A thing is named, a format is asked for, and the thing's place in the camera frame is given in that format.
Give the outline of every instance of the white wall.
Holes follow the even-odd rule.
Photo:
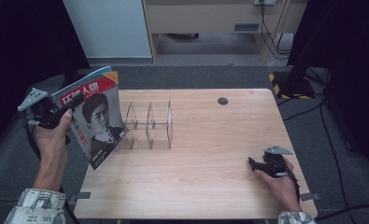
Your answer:
[[[141,0],[64,0],[87,58],[151,58]]]

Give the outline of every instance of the yellow and black striped tape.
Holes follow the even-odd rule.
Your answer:
[[[280,91],[280,87],[277,85],[277,80],[275,79],[274,74],[269,74],[269,80],[271,81],[272,86],[274,87],[275,95],[278,99],[311,99],[311,96],[304,94],[286,94]]]

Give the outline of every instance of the black hair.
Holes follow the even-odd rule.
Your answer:
[[[88,123],[91,123],[93,110],[101,104],[106,104],[108,107],[107,97],[103,93],[96,93],[85,101],[82,106],[82,115]]]

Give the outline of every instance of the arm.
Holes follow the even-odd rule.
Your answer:
[[[284,160],[286,161],[289,169],[292,170],[293,165],[286,158],[284,158]],[[285,210],[285,212],[279,215],[278,223],[316,223],[309,214],[303,212],[297,199],[294,183],[288,176],[273,178],[260,170],[255,170],[254,172],[268,185]]]
[[[32,189],[26,189],[5,223],[65,223],[65,194],[59,192],[67,162],[65,135],[72,118],[71,109],[53,130],[36,126],[34,138],[41,154]]]

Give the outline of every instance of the gray carpet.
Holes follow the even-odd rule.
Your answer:
[[[289,71],[287,67],[199,66],[114,67],[120,73],[120,87],[129,89],[209,89],[209,88],[267,88],[272,90],[268,74],[273,71]],[[35,84],[41,90],[52,91],[60,86],[63,77],[50,78]],[[322,92],[319,84],[312,82],[316,92]],[[290,100],[279,106],[283,119],[317,106],[324,98],[318,95],[312,100]],[[284,100],[277,99],[277,104]],[[334,150],[342,172],[348,205],[369,204],[369,162],[361,152],[348,151],[332,112],[322,108]],[[0,223],[25,188],[32,186],[38,160],[30,148],[22,120],[15,119],[0,138]],[[307,184],[321,199],[316,201],[319,217],[345,207],[340,188],[337,167],[327,134],[323,128],[319,110],[285,121],[291,142],[297,153]],[[69,163],[66,166],[63,187],[67,194],[79,192],[88,163],[73,142],[68,145]],[[369,209],[350,212],[357,223],[369,223]],[[81,220],[81,223],[99,223],[99,220]],[[105,220],[104,223],[116,223]],[[319,223],[351,223],[348,213],[328,218]]]

